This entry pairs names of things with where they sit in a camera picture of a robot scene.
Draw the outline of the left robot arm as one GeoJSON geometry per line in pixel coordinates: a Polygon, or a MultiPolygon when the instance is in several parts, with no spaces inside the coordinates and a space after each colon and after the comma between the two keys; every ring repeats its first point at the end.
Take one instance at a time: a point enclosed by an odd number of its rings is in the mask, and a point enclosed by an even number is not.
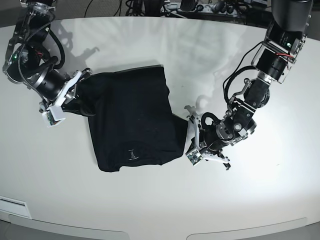
{"type": "Polygon", "coordinates": [[[233,146],[253,134],[253,116],[270,99],[272,82],[282,82],[307,37],[312,0],[273,0],[272,20],[264,40],[257,44],[258,52],[250,65],[238,66],[223,82],[223,98],[227,110],[223,119],[205,112],[190,114],[195,136],[186,156],[197,164],[201,160],[229,163],[223,148],[233,146]]]}

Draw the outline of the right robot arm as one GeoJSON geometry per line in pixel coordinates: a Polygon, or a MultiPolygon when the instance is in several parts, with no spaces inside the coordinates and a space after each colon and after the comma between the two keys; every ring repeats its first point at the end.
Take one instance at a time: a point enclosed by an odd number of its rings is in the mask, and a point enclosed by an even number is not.
{"type": "Polygon", "coordinates": [[[57,2],[55,0],[22,0],[12,37],[5,53],[3,73],[14,84],[24,84],[40,97],[39,112],[44,113],[58,97],[64,97],[64,112],[91,113],[85,97],[80,96],[75,84],[63,93],[63,87],[71,80],[61,75],[65,50],[51,29],[55,20],[57,2]]]}

